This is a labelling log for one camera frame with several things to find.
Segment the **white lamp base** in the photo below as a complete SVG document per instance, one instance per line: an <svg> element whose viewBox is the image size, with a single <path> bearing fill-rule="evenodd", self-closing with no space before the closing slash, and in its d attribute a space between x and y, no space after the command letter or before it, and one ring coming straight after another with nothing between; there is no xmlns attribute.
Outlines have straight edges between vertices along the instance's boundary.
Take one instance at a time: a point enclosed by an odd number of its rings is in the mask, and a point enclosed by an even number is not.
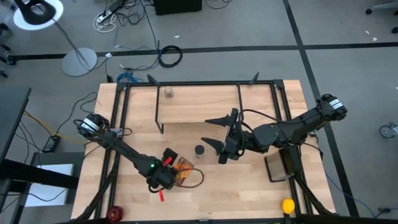
<svg viewBox="0 0 398 224"><path fill-rule="evenodd" d="M62 71L69 76L79 77L92 71L97 60L94 50L88 48L79 48L78 52L72 50L62 60Z"/></svg>

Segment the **white cable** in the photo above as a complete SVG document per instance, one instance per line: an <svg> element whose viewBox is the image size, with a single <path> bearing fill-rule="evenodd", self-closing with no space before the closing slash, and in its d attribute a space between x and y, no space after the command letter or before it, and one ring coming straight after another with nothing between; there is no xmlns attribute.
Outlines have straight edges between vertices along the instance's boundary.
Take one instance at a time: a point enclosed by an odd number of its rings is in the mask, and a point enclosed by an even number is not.
<svg viewBox="0 0 398 224"><path fill-rule="evenodd" d="M111 32L111 31L113 31L113 30L116 28L116 24L114 23L114 22L116 21L116 15L113 14L113 15L111 16L111 18L109 19L109 22L108 22L108 23L105 23L105 21L103 21L102 23L97 22L97 18L99 18L99 16L101 16L103 13L104 13L104 12L99 13L99 14L94 18L94 21L93 21L94 30L97 30L98 32L101 32L101 33ZM112 26L112 29L103 30L104 28L107 28L107 27L109 27L109 26Z"/></svg>

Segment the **blue cable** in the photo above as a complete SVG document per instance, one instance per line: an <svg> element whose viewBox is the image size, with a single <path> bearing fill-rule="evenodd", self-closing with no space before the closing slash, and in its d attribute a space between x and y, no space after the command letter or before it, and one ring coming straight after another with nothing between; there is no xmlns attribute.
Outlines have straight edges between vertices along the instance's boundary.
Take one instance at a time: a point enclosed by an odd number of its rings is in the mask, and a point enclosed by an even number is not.
<svg viewBox="0 0 398 224"><path fill-rule="evenodd" d="M364 202L362 202L361 200L356 199L356 198L351 197L351 196L349 196L348 194L346 194L343 190L341 190L341 189L337 186L336 183L333 182L333 180L329 177L329 175L328 175L326 172L325 172L325 174L326 174L326 177L330 180L330 182L337 188L337 190L339 190L339 191L340 191L341 193L343 193L345 196L347 196L347 197L353 199L354 201L360 203L361 205L365 206L365 207L368 209L369 213L372 214L373 217L376 216L376 215L374 214L374 212L369 208L369 206L367 206L367 205L366 205Z"/></svg>
<svg viewBox="0 0 398 224"><path fill-rule="evenodd" d="M143 80L141 78L134 78L132 72L124 72L124 73L120 74L117 77L116 82L120 82L123 78L127 78L127 82L129 82L129 83L143 82Z"/></svg>

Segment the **caster wheel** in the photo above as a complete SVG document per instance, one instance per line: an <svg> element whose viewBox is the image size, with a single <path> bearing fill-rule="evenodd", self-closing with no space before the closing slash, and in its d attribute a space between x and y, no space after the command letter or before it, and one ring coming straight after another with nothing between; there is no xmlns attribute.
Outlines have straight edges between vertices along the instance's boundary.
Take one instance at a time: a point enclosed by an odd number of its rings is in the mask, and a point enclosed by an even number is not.
<svg viewBox="0 0 398 224"><path fill-rule="evenodd" d="M379 132L380 132L381 136L383 136L385 138L393 138L396 136L395 135L396 132L393 129L391 129L391 127L388 125L381 126L379 129Z"/></svg>
<svg viewBox="0 0 398 224"><path fill-rule="evenodd" d="M6 45L4 45L4 44L2 44L1 47L3 47L3 48L4 48L5 50L7 50L7 51L11 51L11 48L9 48L8 46L6 46Z"/></svg>
<svg viewBox="0 0 398 224"><path fill-rule="evenodd" d="M5 24L0 24L0 29L9 30L8 26Z"/></svg>

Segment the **power strip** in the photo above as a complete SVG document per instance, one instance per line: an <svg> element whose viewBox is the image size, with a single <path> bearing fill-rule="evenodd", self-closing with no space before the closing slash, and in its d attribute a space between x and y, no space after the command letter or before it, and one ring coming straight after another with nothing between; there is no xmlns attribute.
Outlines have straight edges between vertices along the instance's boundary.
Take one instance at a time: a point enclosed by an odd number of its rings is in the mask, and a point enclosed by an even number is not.
<svg viewBox="0 0 398 224"><path fill-rule="evenodd" d="M111 12L110 10L107 10L106 12L105 12L105 15L100 15L98 18L97 18L97 22L98 23L101 23L101 22L103 22L105 19L107 19L109 16L112 16L112 14L113 14L113 12Z"/></svg>

